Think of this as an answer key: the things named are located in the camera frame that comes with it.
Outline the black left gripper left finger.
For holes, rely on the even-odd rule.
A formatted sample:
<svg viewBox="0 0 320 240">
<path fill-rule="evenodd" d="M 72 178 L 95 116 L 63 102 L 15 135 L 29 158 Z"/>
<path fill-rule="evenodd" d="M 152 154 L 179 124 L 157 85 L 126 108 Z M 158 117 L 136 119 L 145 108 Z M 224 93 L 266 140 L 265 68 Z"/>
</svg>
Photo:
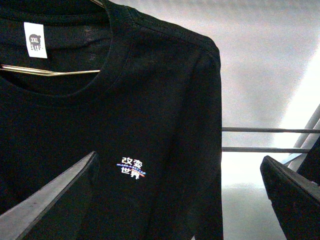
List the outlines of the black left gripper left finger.
<svg viewBox="0 0 320 240">
<path fill-rule="evenodd" d="M 93 151 L 0 216 L 2 240 L 75 240 L 93 198 Z"/>
</svg>

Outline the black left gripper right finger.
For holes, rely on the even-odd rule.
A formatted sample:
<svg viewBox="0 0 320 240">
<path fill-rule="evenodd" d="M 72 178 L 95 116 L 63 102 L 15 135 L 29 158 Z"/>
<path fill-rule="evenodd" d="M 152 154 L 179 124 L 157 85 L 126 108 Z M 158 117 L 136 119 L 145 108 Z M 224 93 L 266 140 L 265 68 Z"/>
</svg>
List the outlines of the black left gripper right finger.
<svg viewBox="0 0 320 240">
<path fill-rule="evenodd" d="M 265 156 L 260 165 L 264 187 L 288 240 L 320 238 L 320 187 Z"/>
</svg>

